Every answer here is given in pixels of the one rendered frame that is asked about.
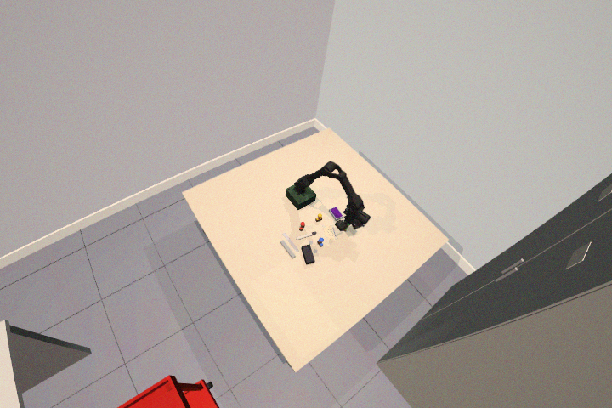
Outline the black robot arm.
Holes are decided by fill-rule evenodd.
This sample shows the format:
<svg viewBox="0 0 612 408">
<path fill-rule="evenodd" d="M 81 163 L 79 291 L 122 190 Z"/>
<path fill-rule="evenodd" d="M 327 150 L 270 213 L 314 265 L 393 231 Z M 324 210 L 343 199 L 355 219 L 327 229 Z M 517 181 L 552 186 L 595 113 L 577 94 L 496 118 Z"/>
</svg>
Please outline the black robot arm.
<svg viewBox="0 0 612 408">
<path fill-rule="evenodd" d="M 339 171 L 339 174 L 332 173 L 335 169 Z M 350 221 L 350 223 L 354 227 L 354 230 L 357 230 L 358 228 L 362 227 L 363 224 L 366 224 L 370 219 L 370 215 L 363 212 L 363 209 L 365 207 L 362 198 L 360 197 L 360 195 L 356 194 L 352 184 L 349 181 L 347 173 L 343 171 L 341 167 L 334 161 L 329 161 L 326 165 L 324 165 L 321 169 L 314 173 L 302 176 L 294 183 L 295 191 L 298 195 L 307 192 L 306 188 L 309 187 L 315 179 L 321 176 L 327 176 L 331 179 L 339 180 L 345 193 L 348 196 L 348 205 L 346 206 L 349 208 L 348 215 L 351 218 L 355 218 L 357 216 L 356 219 Z"/>
</svg>

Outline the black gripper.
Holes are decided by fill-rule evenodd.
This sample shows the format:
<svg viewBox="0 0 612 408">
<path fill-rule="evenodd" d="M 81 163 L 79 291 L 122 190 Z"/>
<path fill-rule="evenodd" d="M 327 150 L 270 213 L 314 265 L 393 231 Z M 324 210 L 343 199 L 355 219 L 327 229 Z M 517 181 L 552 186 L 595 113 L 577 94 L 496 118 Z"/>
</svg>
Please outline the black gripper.
<svg viewBox="0 0 612 408">
<path fill-rule="evenodd" d="M 340 231 L 343 231 L 343 230 L 347 229 L 347 228 L 348 228 L 348 225 L 349 225 L 349 226 L 351 225 L 350 221 L 351 221 L 351 220 L 354 220 L 354 219 L 356 219 L 356 218 L 357 218 L 357 216 L 356 216 L 355 218 L 351 218 L 351 217 L 348 215 L 348 212 L 346 212 L 345 214 L 346 214 L 346 216 L 344 217 L 344 218 L 345 218 L 344 220 L 338 220 L 338 221 L 335 223 L 336 227 L 337 227 L 337 228 L 338 228 Z M 344 221 L 344 222 L 343 222 L 343 221 Z"/>
</svg>

